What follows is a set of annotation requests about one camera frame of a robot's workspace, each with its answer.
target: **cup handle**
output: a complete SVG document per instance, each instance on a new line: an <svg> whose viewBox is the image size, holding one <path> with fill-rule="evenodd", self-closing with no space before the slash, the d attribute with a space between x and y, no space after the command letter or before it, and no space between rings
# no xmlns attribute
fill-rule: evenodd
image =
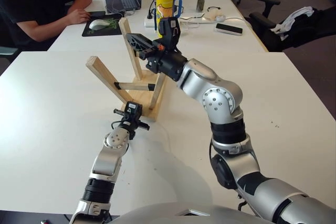
<svg viewBox="0 0 336 224"><path fill-rule="evenodd" d="M179 18L180 15L181 15L181 12L182 12L182 0L178 0L178 13L174 16L175 18Z"/></svg>

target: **smartphone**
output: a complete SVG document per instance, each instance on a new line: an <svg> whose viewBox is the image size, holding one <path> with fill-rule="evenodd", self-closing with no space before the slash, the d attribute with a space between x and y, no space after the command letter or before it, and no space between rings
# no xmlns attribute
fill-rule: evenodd
<svg viewBox="0 0 336 224"><path fill-rule="evenodd" d="M219 31L221 33L226 33L226 34L233 34L233 35L238 35L241 36L243 34L243 29L235 26L228 26L228 25L223 25L218 23L216 25L215 31Z"/></svg>

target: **white table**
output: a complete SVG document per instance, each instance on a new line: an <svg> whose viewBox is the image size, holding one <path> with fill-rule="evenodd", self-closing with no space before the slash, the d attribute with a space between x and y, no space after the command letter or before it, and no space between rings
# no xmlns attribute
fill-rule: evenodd
<svg viewBox="0 0 336 224"><path fill-rule="evenodd" d="M133 33L142 33L150 39L156 39L157 35L153 28L144 27L144 18L147 17L148 9L152 0L142 0L142 8L128 20ZM196 15L197 0L183 0L184 12ZM93 0L87 11L104 10L103 0ZM209 6L221 7L227 18L242 15L231 0L206 0L205 11ZM215 24L203 24L199 28L186 29L181 25L180 48L194 47L195 52L206 47L208 50L236 50L245 52L265 52L263 44L254 32L241 20L227 20L225 24L243 28L242 36L233 36L214 31ZM49 48L49 51L114 51L123 47L123 39L119 36L82 37L85 24L68 26Z"/></svg>
<svg viewBox="0 0 336 224"><path fill-rule="evenodd" d="M121 105L85 63L97 55L129 81L126 53L24 52L0 76L1 210L74 212ZM263 174L335 207L335 120L290 60L282 53L198 55L242 88L246 130ZM237 207L236 193L219 185L209 164L211 130L200 104L169 81L150 126L137 130L123 158L112 214L170 201Z"/></svg>

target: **chair armrest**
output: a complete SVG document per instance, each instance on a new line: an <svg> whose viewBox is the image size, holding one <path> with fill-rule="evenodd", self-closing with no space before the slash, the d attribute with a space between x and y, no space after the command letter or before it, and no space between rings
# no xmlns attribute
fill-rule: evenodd
<svg viewBox="0 0 336 224"><path fill-rule="evenodd" d="M271 12L271 9L274 5L279 5L279 0L259 0L263 1L265 3L265 9L263 11L263 15L268 18L269 13Z"/></svg>
<svg viewBox="0 0 336 224"><path fill-rule="evenodd" d="M266 18L264 15L261 13L251 13L250 18L254 19L257 23L262 25L263 27L267 29L274 28L276 24L272 21L270 21L268 18Z"/></svg>
<svg viewBox="0 0 336 224"><path fill-rule="evenodd" d="M18 52L19 49L17 48L12 48L12 47L0 47L0 55L4 56L12 56L16 52Z"/></svg>
<svg viewBox="0 0 336 224"><path fill-rule="evenodd" d="M259 1L269 3L269 4L272 4L272 5L280 5L280 3L281 3L280 0L259 0Z"/></svg>

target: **black t-shirt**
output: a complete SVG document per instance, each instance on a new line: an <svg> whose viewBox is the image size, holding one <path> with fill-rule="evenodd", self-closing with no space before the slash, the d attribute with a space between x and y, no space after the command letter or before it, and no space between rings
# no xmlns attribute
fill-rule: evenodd
<svg viewBox="0 0 336 224"><path fill-rule="evenodd" d="M0 0L0 13L19 49L45 51L57 37L36 42L16 23L32 20L35 20L38 25L52 23L66 15L65 4L70 1L74 0Z"/></svg>

